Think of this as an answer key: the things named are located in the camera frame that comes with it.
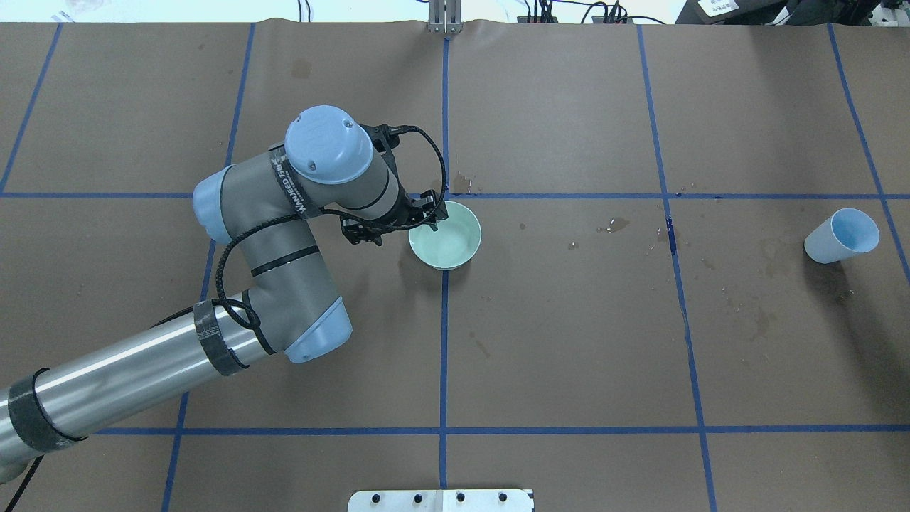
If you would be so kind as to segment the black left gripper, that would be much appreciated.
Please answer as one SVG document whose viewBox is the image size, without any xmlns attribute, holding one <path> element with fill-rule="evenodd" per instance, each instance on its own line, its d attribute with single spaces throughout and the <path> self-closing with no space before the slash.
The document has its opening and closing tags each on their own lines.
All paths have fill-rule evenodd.
<svg viewBox="0 0 910 512">
<path fill-rule="evenodd" d="M 418 198 L 401 193 L 393 202 L 389 213 L 368 220 L 362 216 L 344 213 L 339 216 L 341 234 L 352 245 L 370 243 L 383 246 L 382 237 L 397 231 L 415 230 L 428 226 L 431 233 L 438 233 L 439 224 L 449 219 L 445 200 L 438 191 L 428 189 Z"/>
</svg>

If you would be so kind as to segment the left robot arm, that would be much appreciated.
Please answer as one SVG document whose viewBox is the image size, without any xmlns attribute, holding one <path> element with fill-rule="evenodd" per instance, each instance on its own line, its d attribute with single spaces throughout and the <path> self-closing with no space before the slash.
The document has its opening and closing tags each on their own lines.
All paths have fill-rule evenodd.
<svg viewBox="0 0 910 512">
<path fill-rule="evenodd" d="M 421 127 L 362 125 L 341 108 L 306 108 L 267 151 L 204 179 L 196 220 L 223 246 L 214 290 L 143 333 L 2 391 L 2 482 L 41 457 L 274 353 L 305 363 L 344 344 L 352 323 L 309 226 L 337 218 L 351 244 L 445 220 L 446 185 L 412 198 L 393 149 Z"/>
</svg>

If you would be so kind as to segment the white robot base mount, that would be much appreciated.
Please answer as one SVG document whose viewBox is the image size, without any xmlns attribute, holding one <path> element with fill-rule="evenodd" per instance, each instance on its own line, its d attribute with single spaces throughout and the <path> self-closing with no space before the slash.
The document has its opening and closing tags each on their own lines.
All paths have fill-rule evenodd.
<svg viewBox="0 0 910 512">
<path fill-rule="evenodd" d="M 348 511 L 534 511 L 532 490 L 401 489 L 355 492 Z"/>
</svg>

